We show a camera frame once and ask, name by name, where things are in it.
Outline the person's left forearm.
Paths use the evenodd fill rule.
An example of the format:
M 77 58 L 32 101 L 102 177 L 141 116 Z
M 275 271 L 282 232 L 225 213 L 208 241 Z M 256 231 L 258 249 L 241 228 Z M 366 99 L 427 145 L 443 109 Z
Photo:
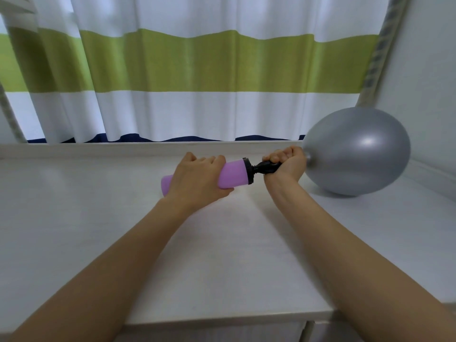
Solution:
M 170 238 L 199 208 L 167 196 L 61 287 L 8 342 L 113 342 Z

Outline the purple hand balloon pump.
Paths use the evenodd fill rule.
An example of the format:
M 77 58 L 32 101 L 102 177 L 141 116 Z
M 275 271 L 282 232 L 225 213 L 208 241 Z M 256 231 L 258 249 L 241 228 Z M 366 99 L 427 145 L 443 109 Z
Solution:
M 226 162 L 218 177 L 219 189 L 231 189 L 254 183 L 256 174 L 271 174 L 277 171 L 281 162 L 262 161 L 257 165 L 251 164 L 248 158 Z

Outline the person's right forearm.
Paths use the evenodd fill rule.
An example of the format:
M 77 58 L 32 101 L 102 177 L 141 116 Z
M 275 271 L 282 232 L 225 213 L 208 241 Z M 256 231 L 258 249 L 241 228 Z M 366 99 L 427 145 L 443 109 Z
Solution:
M 267 174 L 265 184 L 334 305 L 365 342 L 456 342 L 456 317 L 326 212 L 295 177 Z

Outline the person's right hand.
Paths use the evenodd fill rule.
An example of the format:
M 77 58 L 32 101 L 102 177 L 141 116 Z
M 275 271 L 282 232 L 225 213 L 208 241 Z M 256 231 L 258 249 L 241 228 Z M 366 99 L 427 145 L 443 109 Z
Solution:
M 264 182 L 266 186 L 273 185 L 276 183 L 289 183 L 289 182 L 299 182 L 300 178 L 305 173 L 307 157 L 305 155 L 305 164 L 294 164 L 292 161 L 286 161 L 281 164 L 276 172 L 272 174 L 264 175 Z

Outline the person's left hand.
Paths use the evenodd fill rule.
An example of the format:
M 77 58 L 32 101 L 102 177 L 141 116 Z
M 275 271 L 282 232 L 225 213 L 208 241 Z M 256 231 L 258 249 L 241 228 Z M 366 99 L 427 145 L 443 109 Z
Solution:
M 208 191 L 218 187 L 225 163 L 223 155 L 197 158 L 187 152 L 175 169 L 165 199 L 187 217 L 207 207 L 212 204 L 208 201 Z

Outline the white green striped curtain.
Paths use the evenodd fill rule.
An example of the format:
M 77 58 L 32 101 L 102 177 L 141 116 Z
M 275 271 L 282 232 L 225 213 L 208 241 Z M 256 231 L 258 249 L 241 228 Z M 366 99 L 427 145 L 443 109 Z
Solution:
M 0 0 L 18 142 L 302 139 L 372 93 L 408 0 Z

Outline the silver balloon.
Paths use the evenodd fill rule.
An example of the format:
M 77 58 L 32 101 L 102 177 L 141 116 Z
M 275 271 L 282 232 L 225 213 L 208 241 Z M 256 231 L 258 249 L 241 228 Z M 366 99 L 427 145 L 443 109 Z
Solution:
M 392 184 L 408 165 L 411 141 L 392 115 L 351 107 L 318 121 L 303 139 L 306 175 L 328 192 L 360 196 Z

